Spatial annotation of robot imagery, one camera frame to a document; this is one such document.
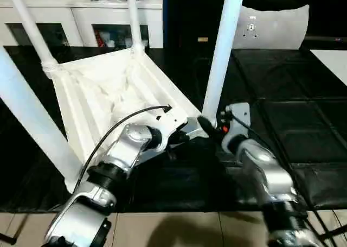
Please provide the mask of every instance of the beige floor tile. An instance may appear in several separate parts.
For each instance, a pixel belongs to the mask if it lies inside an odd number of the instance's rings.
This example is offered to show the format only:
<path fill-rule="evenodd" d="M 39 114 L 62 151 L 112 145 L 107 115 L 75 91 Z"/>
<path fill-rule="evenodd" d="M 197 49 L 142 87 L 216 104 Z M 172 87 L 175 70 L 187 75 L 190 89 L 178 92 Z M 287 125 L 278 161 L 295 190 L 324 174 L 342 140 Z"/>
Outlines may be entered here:
<path fill-rule="evenodd" d="M 55 214 L 16 214 L 8 228 L 8 235 L 18 236 L 15 246 L 41 246 L 44 234 Z"/>
<path fill-rule="evenodd" d="M 221 213 L 224 246 L 266 247 L 267 229 L 261 212 Z"/>
<path fill-rule="evenodd" d="M 113 244 L 113 237 L 114 237 L 114 232 L 115 232 L 115 225 L 117 223 L 117 214 L 116 213 L 112 213 L 107 220 L 109 220 L 112 223 L 111 229 L 108 232 L 108 235 L 106 237 L 106 243 L 105 243 L 105 247 L 112 247 Z"/>
<path fill-rule="evenodd" d="M 217 213 L 118 214 L 113 247 L 222 247 Z"/>
<path fill-rule="evenodd" d="M 340 227 L 340 224 L 332 211 L 326 210 L 326 211 L 319 211 L 318 213 L 320 217 L 322 218 L 324 224 L 328 228 L 328 230 L 333 230 Z M 347 224 L 347 210 L 336 210 L 335 213 L 337 217 L 339 218 L 342 225 Z M 319 234 L 324 233 L 322 226 L 318 222 L 318 219 L 313 214 L 313 212 L 309 212 L 309 220 Z M 347 247 L 347 241 L 343 235 L 335 236 L 334 240 L 336 244 L 338 245 L 338 247 Z M 325 242 L 327 243 L 328 246 L 332 246 L 329 240 L 326 240 Z"/>
<path fill-rule="evenodd" d="M 6 233 L 14 214 L 0 213 L 0 233 Z"/>

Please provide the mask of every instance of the white tabletop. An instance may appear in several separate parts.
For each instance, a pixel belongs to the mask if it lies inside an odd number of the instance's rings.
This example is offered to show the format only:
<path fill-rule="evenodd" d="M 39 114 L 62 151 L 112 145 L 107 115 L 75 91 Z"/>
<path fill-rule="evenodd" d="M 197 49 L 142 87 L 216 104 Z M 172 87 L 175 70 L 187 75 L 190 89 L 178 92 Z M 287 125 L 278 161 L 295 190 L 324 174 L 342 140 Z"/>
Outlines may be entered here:
<path fill-rule="evenodd" d="M 347 85 L 347 50 L 311 50 L 311 52 Z"/>

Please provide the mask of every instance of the shelf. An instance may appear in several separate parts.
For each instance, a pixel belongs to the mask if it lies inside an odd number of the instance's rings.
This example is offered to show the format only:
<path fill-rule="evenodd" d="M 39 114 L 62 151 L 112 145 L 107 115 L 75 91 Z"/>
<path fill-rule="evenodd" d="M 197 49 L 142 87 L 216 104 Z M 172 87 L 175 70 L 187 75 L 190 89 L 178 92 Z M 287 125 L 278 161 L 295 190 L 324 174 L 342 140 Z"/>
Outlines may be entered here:
<path fill-rule="evenodd" d="M 127 8 L 121 0 L 24 0 L 28 7 Z M 162 9 L 163 0 L 138 0 L 139 9 Z M 13 7 L 11 0 L 0 0 L 0 7 Z"/>

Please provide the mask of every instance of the black leather surface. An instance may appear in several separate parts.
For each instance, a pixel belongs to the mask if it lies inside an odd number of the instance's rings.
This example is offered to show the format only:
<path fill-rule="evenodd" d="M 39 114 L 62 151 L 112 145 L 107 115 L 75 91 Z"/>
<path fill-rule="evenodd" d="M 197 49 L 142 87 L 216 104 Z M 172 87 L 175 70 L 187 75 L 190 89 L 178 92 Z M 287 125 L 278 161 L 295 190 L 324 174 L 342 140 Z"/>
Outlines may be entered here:
<path fill-rule="evenodd" d="M 53 84 L 34 50 L 7 47 L 14 62 L 63 131 Z M 103 48 L 52 49 L 59 62 L 109 52 Z M 150 49 L 149 56 L 202 108 L 211 60 Z M 317 208 L 347 208 L 347 87 L 306 51 L 237 50 L 220 107 L 250 103 L 252 128 L 274 153 L 293 163 Z M 3 212 L 57 211 L 69 197 L 63 177 L 11 112 L 0 104 Z M 209 139 L 197 138 L 134 170 L 119 212 L 256 209 L 240 164 Z"/>

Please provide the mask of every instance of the white cabinet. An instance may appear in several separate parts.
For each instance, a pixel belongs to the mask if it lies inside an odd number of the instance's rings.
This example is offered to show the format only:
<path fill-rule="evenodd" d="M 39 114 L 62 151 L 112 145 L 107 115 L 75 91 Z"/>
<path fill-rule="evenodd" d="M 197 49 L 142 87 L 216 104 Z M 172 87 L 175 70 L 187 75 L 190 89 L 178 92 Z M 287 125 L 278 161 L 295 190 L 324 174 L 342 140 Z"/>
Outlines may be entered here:
<path fill-rule="evenodd" d="M 105 39 L 111 40 L 111 45 L 119 48 L 131 44 L 128 9 L 72 8 L 72 12 L 84 46 L 104 46 Z M 143 41 L 148 42 L 151 48 L 162 48 L 162 10 L 138 9 L 138 13 Z"/>
<path fill-rule="evenodd" d="M 45 41 L 50 45 L 83 46 L 70 8 L 29 8 Z M 0 8 L 0 40 L 2 45 L 29 45 L 16 9 Z"/>

